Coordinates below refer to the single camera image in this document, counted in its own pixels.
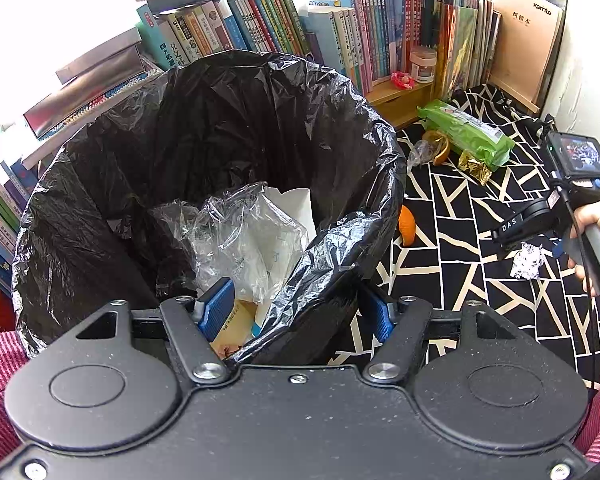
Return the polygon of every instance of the blue gripper pad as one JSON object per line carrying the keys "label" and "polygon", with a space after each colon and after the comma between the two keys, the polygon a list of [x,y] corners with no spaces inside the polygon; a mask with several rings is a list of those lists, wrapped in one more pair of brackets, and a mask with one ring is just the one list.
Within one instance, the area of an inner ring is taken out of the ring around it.
{"label": "blue gripper pad", "polygon": [[381,343],[388,339],[394,329],[394,324],[389,319],[387,299],[392,300],[390,296],[375,285],[361,283],[358,287],[358,309],[360,314],[369,323],[376,339]]}
{"label": "blue gripper pad", "polygon": [[198,328],[210,343],[216,338],[234,309],[234,301],[235,287],[230,278],[220,278],[196,300],[196,310],[200,303],[204,304]]}

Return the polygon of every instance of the human hand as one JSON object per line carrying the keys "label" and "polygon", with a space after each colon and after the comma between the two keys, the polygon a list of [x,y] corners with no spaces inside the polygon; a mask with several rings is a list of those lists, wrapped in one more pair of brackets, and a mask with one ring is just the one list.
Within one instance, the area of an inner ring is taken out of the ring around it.
{"label": "human hand", "polygon": [[[580,232],[584,232],[584,228],[587,225],[598,224],[598,227],[600,227],[600,202],[596,202],[593,204],[588,204],[588,205],[579,207],[574,212],[574,215],[576,217],[576,222],[578,223]],[[576,237],[575,227],[571,228],[570,237],[571,238]],[[569,258],[569,262],[567,265],[569,266],[570,269],[575,269],[576,276],[578,277],[579,280],[582,281],[582,290],[584,290],[586,292],[587,288],[584,283],[584,280],[585,280],[584,267],[581,265],[576,265],[576,263],[571,258]],[[596,296],[598,294],[598,292],[593,287],[593,282],[590,280],[590,278],[589,278],[589,290],[591,291],[592,296]]]}

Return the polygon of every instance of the green plastic package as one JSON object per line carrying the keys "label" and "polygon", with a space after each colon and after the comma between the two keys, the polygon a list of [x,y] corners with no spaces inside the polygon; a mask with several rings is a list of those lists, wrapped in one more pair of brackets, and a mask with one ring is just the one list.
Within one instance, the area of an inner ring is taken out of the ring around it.
{"label": "green plastic package", "polygon": [[418,114],[427,119],[427,129],[435,128],[447,134],[455,151],[462,153],[467,150],[491,171],[509,160],[509,152],[516,145],[499,128],[438,99],[418,108]]}

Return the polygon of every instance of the trash can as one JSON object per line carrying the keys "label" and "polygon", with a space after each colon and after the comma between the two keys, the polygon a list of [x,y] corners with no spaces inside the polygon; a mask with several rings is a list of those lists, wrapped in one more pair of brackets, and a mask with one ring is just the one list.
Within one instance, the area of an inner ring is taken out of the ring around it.
{"label": "trash can", "polygon": [[170,70],[77,132],[33,192],[13,264],[27,354],[110,300],[155,308],[194,288],[149,209],[264,181],[310,189],[317,237],[229,359],[310,364],[395,233],[405,170],[392,127],[330,68],[229,51]]}

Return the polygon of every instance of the plastic jar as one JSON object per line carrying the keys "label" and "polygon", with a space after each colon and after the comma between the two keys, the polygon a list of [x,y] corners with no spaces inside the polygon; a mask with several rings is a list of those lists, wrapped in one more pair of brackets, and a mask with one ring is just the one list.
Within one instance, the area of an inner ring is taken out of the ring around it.
{"label": "plastic jar", "polygon": [[415,46],[411,51],[411,77],[418,83],[431,83],[436,77],[437,52],[426,46]]}

